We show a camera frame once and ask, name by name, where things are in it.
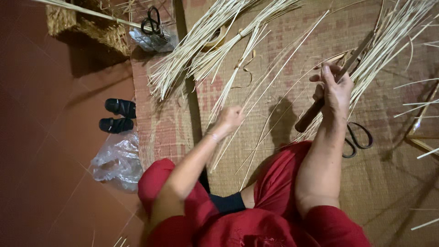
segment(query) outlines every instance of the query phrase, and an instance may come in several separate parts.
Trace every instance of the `bracelet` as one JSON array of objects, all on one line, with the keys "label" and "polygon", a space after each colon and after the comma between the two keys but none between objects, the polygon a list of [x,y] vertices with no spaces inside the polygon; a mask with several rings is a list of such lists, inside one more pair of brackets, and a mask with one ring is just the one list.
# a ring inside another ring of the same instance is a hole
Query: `bracelet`
[{"label": "bracelet", "polygon": [[212,135],[212,138],[213,138],[213,140],[214,140],[215,143],[218,143],[218,142],[219,142],[219,140],[218,140],[218,136],[217,136],[215,133],[207,132],[206,134],[211,134],[211,135]]}]

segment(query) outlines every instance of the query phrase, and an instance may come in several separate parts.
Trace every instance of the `knife handle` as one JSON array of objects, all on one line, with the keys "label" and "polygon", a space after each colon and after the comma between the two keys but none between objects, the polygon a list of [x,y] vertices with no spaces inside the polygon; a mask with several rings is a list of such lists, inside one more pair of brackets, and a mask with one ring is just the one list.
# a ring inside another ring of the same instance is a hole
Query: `knife handle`
[{"label": "knife handle", "polygon": [[296,123],[294,128],[300,132],[305,132],[306,128],[311,124],[311,122],[316,118],[317,114],[322,110],[325,105],[325,99],[321,98],[314,102],[314,104],[306,111],[302,118]]}]

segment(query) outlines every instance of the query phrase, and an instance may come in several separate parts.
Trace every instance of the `person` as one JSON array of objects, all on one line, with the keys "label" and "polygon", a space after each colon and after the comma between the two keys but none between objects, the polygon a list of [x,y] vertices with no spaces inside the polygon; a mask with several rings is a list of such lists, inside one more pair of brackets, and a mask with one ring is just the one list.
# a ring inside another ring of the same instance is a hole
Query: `person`
[{"label": "person", "polygon": [[209,196],[197,181],[218,141],[243,120],[240,106],[224,109],[183,160],[154,162],[139,181],[149,215],[148,246],[370,246],[360,226],[341,211],[342,150],[353,83],[324,63],[314,100],[325,99],[314,140],[275,154],[258,180],[230,197]]}]

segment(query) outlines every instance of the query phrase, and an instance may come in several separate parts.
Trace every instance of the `red clothing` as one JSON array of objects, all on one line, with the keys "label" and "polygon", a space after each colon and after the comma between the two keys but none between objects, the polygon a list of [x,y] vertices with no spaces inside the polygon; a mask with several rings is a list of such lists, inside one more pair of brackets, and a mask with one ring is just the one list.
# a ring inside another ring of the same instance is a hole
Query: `red clothing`
[{"label": "red clothing", "polygon": [[[295,208],[294,184],[311,142],[293,144],[265,164],[255,186],[255,208],[220,216],[197,182],[185,200],[185,216],[161,222],[149,246],[370,246],[362,229],[343,211],[318,206],[301,220]],[[148,214],[152,201],[175,165],[154,162],[139,181],[139,198]]]}]

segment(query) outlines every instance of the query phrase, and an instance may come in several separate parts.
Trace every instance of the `black sandal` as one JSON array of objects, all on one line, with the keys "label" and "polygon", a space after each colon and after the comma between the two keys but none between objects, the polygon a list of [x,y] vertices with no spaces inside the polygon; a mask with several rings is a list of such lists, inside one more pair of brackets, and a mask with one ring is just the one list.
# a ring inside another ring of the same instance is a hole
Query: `black sandal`
[{"label": "black sandal", "polygon": [[126,118],[136,118],[136,103],[129,100],[109,98],[105,101],[105,109]]},{"label": "black sandal", "polygon": [[134,128],[134,122],[129,118],[103,118],[99,121],[99,128],[107,133],[119,134]]}]

